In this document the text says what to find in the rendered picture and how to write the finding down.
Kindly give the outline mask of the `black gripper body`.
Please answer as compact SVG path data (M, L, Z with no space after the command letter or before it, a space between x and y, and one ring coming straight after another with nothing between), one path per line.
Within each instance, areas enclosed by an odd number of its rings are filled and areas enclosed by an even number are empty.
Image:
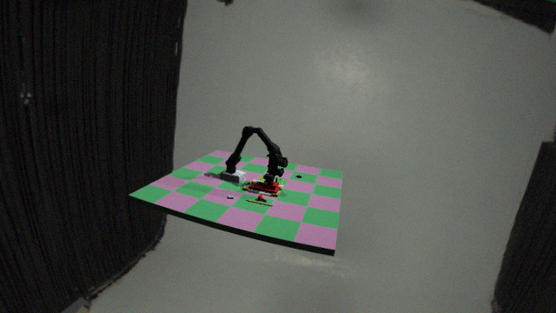
M275 167L277 167L277 165L270 165L269 164L268 165L268 171L267 171L268 174L265 174L263 176L263 179L273 180L274 179L273 171L274 171Z

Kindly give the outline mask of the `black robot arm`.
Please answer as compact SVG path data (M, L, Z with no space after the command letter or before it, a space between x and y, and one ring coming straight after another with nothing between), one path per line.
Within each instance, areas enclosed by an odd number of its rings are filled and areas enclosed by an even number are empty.
M240 162L241 160L240 154L242 152L242 149L245 143L247 142L248 138L251 137L253 133L256 133L267 146L269 152L269 154L267 155L267 157L269 157L268 164L278 165L283 168L286 168L288 166L288 160L286 157L282 156L280 147L277 146L268 138L268 136L265 134L262 128L254 128L253 126L244 126L242 129L242 137L235 148L235 152L230 156L228 161L225 162L227 165L227 170L225 171L226 173L229 174L236 173L235 165L238 162ZM284 173L284 169L283 168L279 169L278 166L275 167L273 174L276 174L277 176L281 177Z

